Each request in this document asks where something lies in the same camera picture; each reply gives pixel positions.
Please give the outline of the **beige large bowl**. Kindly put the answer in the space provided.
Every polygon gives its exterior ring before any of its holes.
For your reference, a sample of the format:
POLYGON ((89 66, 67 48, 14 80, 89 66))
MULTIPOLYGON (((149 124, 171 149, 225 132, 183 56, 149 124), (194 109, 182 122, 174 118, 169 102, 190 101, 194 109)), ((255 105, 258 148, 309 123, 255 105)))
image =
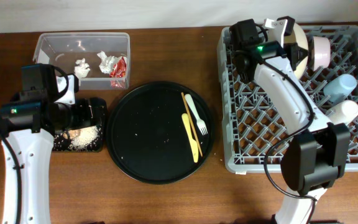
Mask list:
POLYGON ((308 62, 308 40, 304 30, 297 23, 288 22, 287 26, 292 27, 292 32, 284 36, 284 49, 296 78, 300 79, 308 62))

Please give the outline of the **pink small bowl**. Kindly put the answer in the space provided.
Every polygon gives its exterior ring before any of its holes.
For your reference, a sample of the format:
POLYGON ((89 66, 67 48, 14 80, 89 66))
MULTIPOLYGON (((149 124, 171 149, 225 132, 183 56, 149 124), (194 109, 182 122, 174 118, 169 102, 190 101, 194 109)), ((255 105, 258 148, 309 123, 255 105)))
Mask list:
POLYGON ((313 71, 319 67, 329 67, 331 61, 331 45, 328 38, 313 36, 312 38, 312 51, 311 51, 311 65, 313 71))

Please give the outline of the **white tissue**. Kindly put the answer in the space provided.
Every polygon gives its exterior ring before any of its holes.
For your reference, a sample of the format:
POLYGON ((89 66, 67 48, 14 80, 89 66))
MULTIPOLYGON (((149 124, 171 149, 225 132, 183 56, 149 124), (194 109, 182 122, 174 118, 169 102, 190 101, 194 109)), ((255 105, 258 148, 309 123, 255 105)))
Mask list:
POLYGON ((110 74, 114 70, 114 66, 122 59, 122 57, 107 56, 103 51, 97 53, 97 56, 101 59, 100 71, 105 74, 110 74))
POLYGON ((77 60, 76 66, 74 68, 74 74, 77 78, 86 78, 88 76, 88 73, 90 72, 90 66, 88 63, 86 63, 85 58, 82 58, 81 60, 77 60))

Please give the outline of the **rice and food scraps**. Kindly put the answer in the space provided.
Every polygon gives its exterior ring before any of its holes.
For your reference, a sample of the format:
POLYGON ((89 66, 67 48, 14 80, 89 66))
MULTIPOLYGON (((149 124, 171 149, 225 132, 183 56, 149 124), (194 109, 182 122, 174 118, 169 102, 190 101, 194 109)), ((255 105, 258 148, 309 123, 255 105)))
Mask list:
POLYGON ((97 152, 103 146, 103 130, 100 126, 69 130, 56 134, 52 151, 97 152))

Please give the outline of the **light blue plastic cup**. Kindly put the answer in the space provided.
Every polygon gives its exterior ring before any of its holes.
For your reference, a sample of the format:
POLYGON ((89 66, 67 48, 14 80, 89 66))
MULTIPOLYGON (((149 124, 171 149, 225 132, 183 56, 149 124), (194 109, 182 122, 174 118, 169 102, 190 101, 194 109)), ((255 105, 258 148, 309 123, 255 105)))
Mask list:
POLYGON ((343 74, 329 82, 323 89, 325 96, 329 96, 329 101, 333 104, 340 103, 345 97, 351 94, 356 88, 357 80, 350 74, 343 74))

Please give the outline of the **red snack wrapper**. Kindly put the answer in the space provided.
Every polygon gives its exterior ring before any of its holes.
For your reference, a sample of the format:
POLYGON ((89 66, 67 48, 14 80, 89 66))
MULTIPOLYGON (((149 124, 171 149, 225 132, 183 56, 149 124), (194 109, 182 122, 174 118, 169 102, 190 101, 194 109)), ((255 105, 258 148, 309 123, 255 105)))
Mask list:
POLYGON ((117 58, 117 62, 113 65, 109 74, 112 88, 124 88, 126 86, 127 57, 121 56, 117 58))

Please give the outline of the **white plastic cup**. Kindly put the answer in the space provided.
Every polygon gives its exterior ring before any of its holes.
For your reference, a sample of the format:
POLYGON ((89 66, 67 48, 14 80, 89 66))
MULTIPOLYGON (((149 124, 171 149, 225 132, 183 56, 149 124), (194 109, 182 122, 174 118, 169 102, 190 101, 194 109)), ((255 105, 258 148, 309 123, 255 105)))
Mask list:
POLYGON ((333 106, 328 118, 333 124, 350 124, 358 116, 358 104, 352 100, 345 100, 333 106))

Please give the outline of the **wooden chopstick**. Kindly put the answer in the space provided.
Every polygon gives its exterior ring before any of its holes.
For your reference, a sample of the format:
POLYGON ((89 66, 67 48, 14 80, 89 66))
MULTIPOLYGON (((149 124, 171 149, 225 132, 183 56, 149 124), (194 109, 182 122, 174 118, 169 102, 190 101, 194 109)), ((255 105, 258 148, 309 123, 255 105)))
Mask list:
POLYGON ((195 126, 193 124, 193 120, 191 118, 191 114, 190 114, 190 110, 189 110, 189 107, 188 107, 188 103, 186 102, 186 99, 185 99, 185 94, 183 92, 181 92, 181 97, 183 99, 183 104, 185 105, 185 109, 186 109, 186 113, 187 113, 187 117, 188 117, 188 124, 189 124, 189 127, 191 128, 191 137, 189 139, 192 139, 192 141, 190 141, 190 145, 191 145, 191 150, 192 150, 192 153, 193 153, 193 158, 194 158, 194 161, 195 160, 195 152, 193 150, 194 148, 194 145, 197 146, 197 149, 198 149, 198 154, 202 157, 203 156, 203 153, 202 153, 202 150, 201 150, 201 146, 200 146, 200 143, 199 143, 199 140, 198 140, 198 136, 197 136, 197 133, 196 133, 196 130, 195 130, 195 126))

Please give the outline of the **white plastic fork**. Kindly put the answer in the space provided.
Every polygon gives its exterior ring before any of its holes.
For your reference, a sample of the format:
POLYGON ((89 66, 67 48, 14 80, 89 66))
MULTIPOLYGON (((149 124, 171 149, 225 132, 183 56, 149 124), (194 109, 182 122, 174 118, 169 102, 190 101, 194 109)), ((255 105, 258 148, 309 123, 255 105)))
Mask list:
POLYGON ((206 127, 206 123, 200 118, 199 114, 198 114, 198 110, 196 109, 195 103, 193 101, 193 98, 190 94, 186 94, 185 95, 185 100, 188 104, 188 106, 190 107, 191 112, 193 113, 195 119, 196 119, 196 125, 200 130, 200 133, 202 135, 207 135, 208 130, 206 127))

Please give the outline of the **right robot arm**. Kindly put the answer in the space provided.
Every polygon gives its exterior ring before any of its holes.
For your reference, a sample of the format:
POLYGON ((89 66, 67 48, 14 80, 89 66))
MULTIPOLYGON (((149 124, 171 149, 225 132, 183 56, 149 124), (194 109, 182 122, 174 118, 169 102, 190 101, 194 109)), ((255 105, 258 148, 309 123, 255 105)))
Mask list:
POLYGON ((308 62, 329 65, 330 43, 309 44, 294 18, 239 21, 229 29, 234 64, 244 83, 254 82, 271 99, 287 128, 288 149, 280 163, 287 184, 274 223, 309 223, 319 198, 345 173, 350 131, 329 119, 300 84, 308 62))

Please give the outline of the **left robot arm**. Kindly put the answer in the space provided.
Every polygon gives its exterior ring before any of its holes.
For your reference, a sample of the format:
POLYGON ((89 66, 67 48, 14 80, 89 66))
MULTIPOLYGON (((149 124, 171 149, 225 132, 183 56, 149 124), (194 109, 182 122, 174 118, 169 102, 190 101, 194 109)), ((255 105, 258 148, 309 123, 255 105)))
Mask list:
POLYGON ((75 100, 78 89, 77 77, 54 65, 22 67, 22 90, 0 108, 3 223, 50 223, 48 173, 55 133, 101 122, 90 100, 75 100))

